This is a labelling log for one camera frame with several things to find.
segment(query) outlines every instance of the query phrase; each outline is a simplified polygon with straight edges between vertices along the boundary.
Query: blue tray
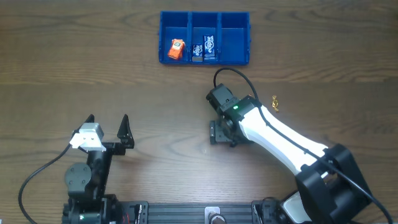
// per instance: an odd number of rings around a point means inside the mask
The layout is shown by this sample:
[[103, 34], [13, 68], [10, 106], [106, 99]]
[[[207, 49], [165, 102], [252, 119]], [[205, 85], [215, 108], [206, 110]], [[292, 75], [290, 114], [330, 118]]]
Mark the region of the blue tray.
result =
[[[247, 65], [250, 59], [248, 12], [160, 12], [159, 61], [169, 64]], [[214, 35], [216, 59], [192, 62], [192, 45], [203, 44], [203, 35]], [[172, 39], [182, 39], [180, 60], [167, 56]]]

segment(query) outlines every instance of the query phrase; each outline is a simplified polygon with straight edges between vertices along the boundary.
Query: gold object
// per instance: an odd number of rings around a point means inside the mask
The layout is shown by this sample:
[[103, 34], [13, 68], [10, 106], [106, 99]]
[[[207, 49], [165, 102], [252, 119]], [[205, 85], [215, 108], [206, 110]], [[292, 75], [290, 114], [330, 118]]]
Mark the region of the gold object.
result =
[[276, 111], [276, 113], [278, 113], [279, 112], [279, 109], [277, 108], [278, 107], [278, 100], [276, 99], [276, 96], [274, 95], [274, 96], [272, 96], [272, 107], [274, 108], [274, 110]]

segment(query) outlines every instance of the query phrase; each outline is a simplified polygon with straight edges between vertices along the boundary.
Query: cable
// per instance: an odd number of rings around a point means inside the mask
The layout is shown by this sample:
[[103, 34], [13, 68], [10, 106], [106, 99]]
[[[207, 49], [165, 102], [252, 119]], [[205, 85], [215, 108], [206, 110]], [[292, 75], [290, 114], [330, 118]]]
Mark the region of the cable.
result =
[[270, 122], [266, 119], [266, 117], [264, 116], [264, 114], [262, 113], [262, 109], [261, 109], [261, 103], [259, 101], [259, 97], [257, 95], [257, 91], [254, 88], [253, 84], [250, 82], [250, 80], [247, 78], [247, 76], [245, 76], [243, 73], [241, 73], [240, 71], [238, 71], [235, 68], [220, 68], [219, 70], [217, 70], [217, 72], [214, 74], [214, 79], [213, 79], [213, 84], [214, 87], [216, 87], [216, 77], [217, 74], [220, 73], [220, 71], [223, 70], [231, 70], [233, 72], [236, 72], [238, 75], [242, 76], [246, 82], [249, 84], [251, 90], [253, 91], [254, 94], [254, 98], [256, 99], [256, 101], [258, 102], [257, 107], [259, 109], [261, 118], [264, 120], [265, 124], [270, 127], [272, 130], [274, 130], [276, 133], [278, 133], [280, 136], [282, 136], [284, 139], [288, 140], [288, 142], [292, 143], [294, 146], [298, 147], [299, 149], [301, 149], [304, 153], [309, 154], [310, 156], [316, 158], [319, 162], [321, 162], [324, 166], [326, 166], [327, 168], [329, 168], [330, 170], [332, 170], [333, 172], [336, 172], [341, 178], [343, 178], [345, 181], [347, 181], [349, 184], [351, 184], [352, 186], [354, 186], [355, 188], [357, 188], [359, 191], [361, 191], [368, 199], [370, 199], [377, 207], [379, 207], [379, 209], [381, 210], [381, 212], [384, 214], [384, 216], [386, 216], [387, 221], [389, 224], [392, 224], [392, 217], [390, 215], [390, 213], [387, 211], [387, 209], [375, 198], [373, 197], [371, 194], [369, 194], [367, 191], [365, 191], [362, 187], [360, 187], [357, 183], [355, 183], [353, 180], [351, 180], [349, 177], [347, 177], [346, 175], [344, 175], [344, 173], [342, 173], [340, 170], [338, 170], [336, 167], [330, 165], [328, 162], [325, 162], [323, 159], [321, 159], [321, 157], [315, 155], [313, 152], [309, 151], [308, 149], [304, 148], [303, 146], [297, 144], [296, 142], [294, 142], [293, 140], [291, 140], [289, 137], [287, 137], [286, 135], [284, 135], [283, 133], [281, 133], [278, 129], [276, 129], [275, 127], [273, 127], [273, 125], [270, 124]]
[[34, 177], [36, 176], [39, 172], [43, 171], [45, 168], [47, 168], [49, 165], [53, 164], [55, 161], [59, 160], [70, 148], [70, 144], [68, 144], [68, 146], [61, 152], [61, 154], [59, 154], [59, 156], [57, 156], [56, 158], [54, 158], [53, 160], [51, 160], [50, 162], [46, 163], [46, 165], [38, 168], [35, 172], [33, 172], [30, 176], [28, 176], [28, 178], [26, 178], [26, 180], [24, 181], [24, 183], [21, 185], [21, 188], [19, 189], [19, 193], [18, 193], [18, 204], [19, 204], [19, 208], [21, 209], [21, 212], [24, 214], [24, 216], [26, 217], [26, 219], [28, 219], [28, 221], [30, 221], [31, 224], [37, 224], [35, 221], [33, 221], [33, 219], [29, 216], [29, 214], [26, 212], [24, 205], [22, 204], [22, 193], [24, 192], [25, 186], [27, 185], [27, 183]]

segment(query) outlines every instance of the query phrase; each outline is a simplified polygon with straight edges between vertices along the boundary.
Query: orange package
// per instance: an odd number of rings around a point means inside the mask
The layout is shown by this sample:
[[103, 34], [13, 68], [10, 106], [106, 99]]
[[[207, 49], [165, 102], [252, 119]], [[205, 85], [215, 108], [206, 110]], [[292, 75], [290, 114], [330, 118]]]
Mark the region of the orange package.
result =
[[167, 54], [172, 59], [179, 60], [182, 58], [182, 51], [184, 50], [185, 43], [181, 39], [173, 39], [172, 46]]

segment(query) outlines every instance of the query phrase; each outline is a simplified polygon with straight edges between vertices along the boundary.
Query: wood grain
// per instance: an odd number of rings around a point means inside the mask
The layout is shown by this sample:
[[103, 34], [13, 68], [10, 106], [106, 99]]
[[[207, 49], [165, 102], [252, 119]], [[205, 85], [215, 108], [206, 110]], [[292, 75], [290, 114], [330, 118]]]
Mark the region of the wood grain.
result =
[[[250, 202], [295, 190], [289, 171], [259, 146], [211, 146], [205, 100], [218, 67], [161, 65], [161, 10], [249, 11], [251, 61], [240, 67], [278, 119], [353, 152], [373, 194], [398, 219], [398, 2], [0, 1], [0, 219], [27, 223], [24, 179], [57, 156], [90, 114], [107, 140], [124, 113], [136, 148], [115, 157], [108, 193], [149, 202]], [[250, 89], [219, 76], [238, 96]], [[63, 175], [80, 151], [32, 179], [24, 205], [60, 223]], [[371, 205], [355, 220], [384, 222]]]

